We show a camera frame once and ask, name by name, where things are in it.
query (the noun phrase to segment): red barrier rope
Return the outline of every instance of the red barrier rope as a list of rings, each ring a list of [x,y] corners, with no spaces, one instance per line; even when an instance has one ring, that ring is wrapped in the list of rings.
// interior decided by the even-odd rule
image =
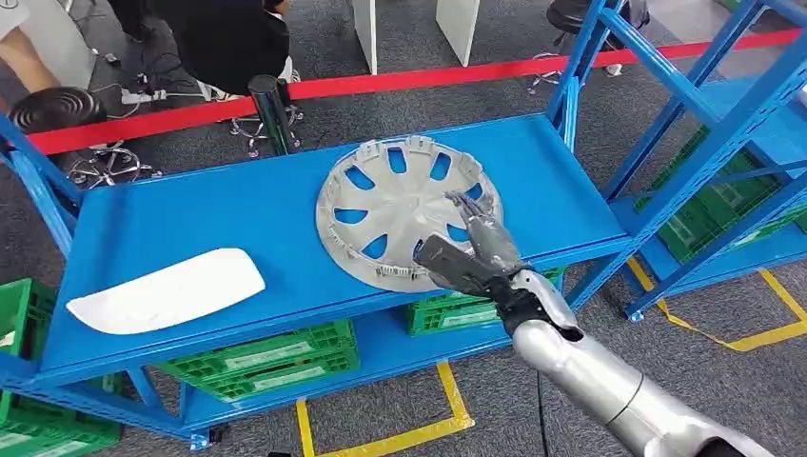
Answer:
[[[740,38],[733,49],[748,50],[787,45],[796,40],[800,33],[801,29],[793,29],[749,35]],[[703,54],[709,45],[710,42],[701,42],[663,46],[659,48],[659,52],[668,59],[695,57]],[[324,78],[289,84],[288,90],[293,100],[304,100],[386,90],[433,88],[563,70],[567,60],[566,56],[553,56],[542,59],[476,65],[467,68],[454,67],[450,69],[413,70],[379,75]],[[635,64],[637,62],[638,58],[630,50],[609,50],[598,53],[594,61],[594,67],[600,68],[612,64]],[[252,100],[245,98],[230,102],[205,103],[188,108],[167,109],[161,112],[132,116],[128,119],[107,121],[70,129],[34,133],[29,135],[29,139],[39,150],[46,155],[51,155],[92,145],[113,143],[118,140],[128,140],[179,129],[199,127],[253,113],[255,113],[255,106]]]

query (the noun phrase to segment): blue metal shelf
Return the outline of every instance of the blue metal shelf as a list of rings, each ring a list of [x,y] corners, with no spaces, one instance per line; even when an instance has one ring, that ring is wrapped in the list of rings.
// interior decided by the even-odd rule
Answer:
[[[248,397],[233,404],[221,402],[194,389],[186,399],[185,428],[210,427],[264,409],[290,404],[300,397],[325,395],[433,366],[441,360],[456,359],[510,344],[510,338],[504,333],[500,322],[411,337],[406,333],[402,309],[384,309],[357,317],[353,327],[361,356],[359,369]]]
[[[611,205],[611,208],[626,223],[636,215],[631,198],[619,199]],[[645,265],[660,281],[667,279],[681,267],[681,263],[670,254],[658,236],[645,243],[639,249],[639,254]],[[788,224],[767,238],[722,253],[720,257],[704,264],[680,284],[670,288],[665,295],[676,295],[738,278],[759,268],[771,268],[804,258],[807,258],[807,234],[796,224]]]
[[[505,224],[537,268],[617,252],[627,242],[625,230],[543,115],[424,134],[482,163],[497,183]],[[75,382],[421,298],[352,278],[320,243],[314,226],[317,194],[335,161],[353,148],[89,192],[37,382]],[[125,336],[89,328],[65,307],[72,298],[221,247],[244,249],[266,290],[179,326]]]

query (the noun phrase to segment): blue metal upright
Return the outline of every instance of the blue metal upright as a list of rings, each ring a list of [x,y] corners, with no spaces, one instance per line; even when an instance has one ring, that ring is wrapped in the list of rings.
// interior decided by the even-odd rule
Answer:
[[[781,9],[803,24],[798,22],[803,20],[799,11],[784,0],[743,2],[686,76],[616,13],[620,4],[620,0],[592,2],[546,113],[423,133],[473,154],[484,165],[506,202],[505,223],[524,260],[536,269],[599,259],[568,297],[574,308],[591,297],[807,80],[807,34],[802,33],[724,115],[713,109],[699,89],[764,6]],[[609,32],[670,88],[673,98],[614,180],[605,190],[598,190],[571,152],[578,94]],[[653,194],[641,214],[629,222],[621,220],[608,201],[624,189],[684,109],[694,112],[711,133],[679,172]],[[143,427],[201,448],[209,445],[207,430],[217,424],[287,405],[296,398],[324,395],[509,344],[501,325],[412,338],[402,329],[393,308],[440,292],[415,295],[378,290],[332,262],[313,227],[311,211],[323,176],[357,145],[82,192],[3,117],[0,136],[10,145],[7,152],[0,152],[2,163],[23,181],[68,260],[42,360],[32,363],[0,354],[3,389]],[[502,137],[513,148],[502,150]],[[720,256],[730,242],[755,230],[771,214],[802,198],[807,184],[804,176],[807,173],[726,232],[692,265],[682,267],[661,288],[630,307],[631,316],[640,316],[647,303],[666,288]],[[286,190],[280,199],[276,198],[279,186]],[[289,227],[294,231],[294,243],[272,242],[287,237]],[[222,246],[244,248],[266,278],[266,290],[215,314],[135,335],[96,331],[67,310],[71,299]],[[312,287],[311,278],[324,285]],[[235,403],[180,383],[179,412],[170,414],[144,370],[168,359],[343,318],[354,318],[360,368]],[[389,353],[389,348],[398,350]],[[84,382],[117,371],[128,373],[139,402]]]
[[[775,6],[779,2],[770,2]],[[775,64],[766,71],[748,93],[724,117],[714,110],[699,92],[698,85],[708,75],[740,34],[753,23],[763,8],[758,0],[744,1],[731,20],[718,33],[709,50],[701,56],[689,77],[684,76],[658,53],[639,33],[627,24],[615,10],[591,9],[586,24],[603,23],[613,31],[673,93],[673,99],[662,110],[653,126],[640,139],[617,176],[605,189],[605,196],[613,198],[624,188],[639,165],[652,151],[653,146],[682,113],[682,106],[690,109],[711,132],[678,172],[652,198],[637,221],[627,227],[632,235],[628,246],[620,253],[599,260],[569,295],[573,308],[579,308],[652,237],[683,204],[689,200],[731,157],[748,143],[751,134],[773,112],[790,101],[795,92],[807,82],[807,32],[783,52]],[[583,49],[590,43],[578,43]],[[576,67],[570,61],[568,69]],[[641,314],[633,312],[632,319]]]

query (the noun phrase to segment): yellow line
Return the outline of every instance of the yellow line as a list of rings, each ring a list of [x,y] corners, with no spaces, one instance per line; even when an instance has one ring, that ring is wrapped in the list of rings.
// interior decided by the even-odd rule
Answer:
[[[637,262],[635,258],[631,257],[628,260],[628,267],[636,276],[637,280],[639,280],[641,287],[645,291],[653,289],[654,287],[653,280],[650,279],[650,277],[647,275],[644,269],[642,269],[641,265],[639,265],[639,262]],[[679,327],[687,328],[696,333],[699,333],[705,336],[706,338],[709,338],[710,340],[714,341],[715,343],[718,343],[719,345],[741,352],[759,348],[760,346],[779,343],[781,341],[807,333],[807,312],[804,311],[804,309],[798,304],[796,299],[793,298],[790,292],[788,292],[787,289],[784,288],[784,286],[777,280],[777,278],[774,277],[773,274],[771,274],[770,271],[768,271],[765,268],[762,268],[759,271],[759,274],[762,275],[762,278],[765,280],[766,283],[768,283],[768,286],[770,286],[770,288],[779,296],[782,302],[784,302],[785,305],[787,305],[788,308],[790,308],[790,310],[799,318],[799,322],[789,324],[784,327],[763,331],[762,333],[758,333],[756,335],[746,336],[745,338],[741,338],[733,342],[726,342],[720,340],[719,338],[713,335],[710,335],[709,333],[706,333],[703,330],[693,327],[688,322],[673,315],[673,313],[670,312],[669,307],[667,307],[667,302],[663,298],[659,299],[656,302],[656,305],[659,306],[661,311],[667,317],[667,320],[670,321],[671,323]]]
[[[311,439],[311,424],[308,422],[308,408],[305,398],[297,399],[297,424],[300,426],[300,441],[303,442],[303,456],[315,457],[314,440]]]
[[[473,426],[473,421],[469,423],[462,418],[452,417],[451,419],[445,419],[435,424],[409,430],[406,433],[390,436],[389,438],[384,438],[365,445],[328,452],[320,457],[378,457],[388,455],[393,452],[398,452],[399,450],[442,438],[443,436],[456,433],[471,426]]]
[[[448,405],[451,407],[453,417],[425,427],[409,430],[406,433],[390,436],[356,447],[335,450],[318,457],[381,457],[473,427],[474,420],[471,419],[467,409],[465,409],[463,397],[460,394],[460,389],[457,387],[457,381],[454,379],[454,374],[451,372],[451,367],[448,365],[448,362],[439,362],[437,364],[437,372],[440,375],[441,383],[443,383],[445,397],[448,399]],[[297,422],[300,426],[300,439],[303,441],[304,457],[317,457],[314,453],[311,426],[308,422],[308,410],[305,407],[305,398],[297,400]]]
[[[451,413],[454,414],[454,417],[470,418],[468,410],[465,409],[460,388],[457,387],[457,381],[454,380],[454,374],[451,372],[451,367],[447,361],[443,360],[437,364],[437,373],[443,383],[443,390],[445,391],[445,397],[448,398],[448,405],[451,406]]]
[[[798,305],[798,302],[793,298],[793,295],[791,295],[790,292],[784,288],[779,280],[765,268],[760,269],[759,274],[762,275],[762,279],[768,283],[768,286],[770,286],[774,292],[777,293],[782,302],[784,302],[784,304],[787,305],[788,308],[790,308],[790,310],[798,317],[798,320],[807,322],[807,312],[805,312],[804,309]]]
[[[805,333],[807,333],[807,325],[802,321],[798,321],[784,327],[746,336],[745,338],[732,342],[731,347],[734,350],[745,352],[759,348],[760,346],[772,345],[773,343],[778,343]]]

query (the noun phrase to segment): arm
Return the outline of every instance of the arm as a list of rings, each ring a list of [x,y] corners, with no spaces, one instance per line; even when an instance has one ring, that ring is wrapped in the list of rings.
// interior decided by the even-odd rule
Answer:
[[[59,81],[42,63],[33,44],[19,27],[0,40],[0,58],[6,61],[30,92],[59,86]]]
[[[447,195],[473,252],[430,236],[414,260],[438,286],[496,303],[513,348],[626,448],[646,457],[773,457],[747,436],[694,411],[578,327],[562,295],[524,264],[506,229],[463,194]]]

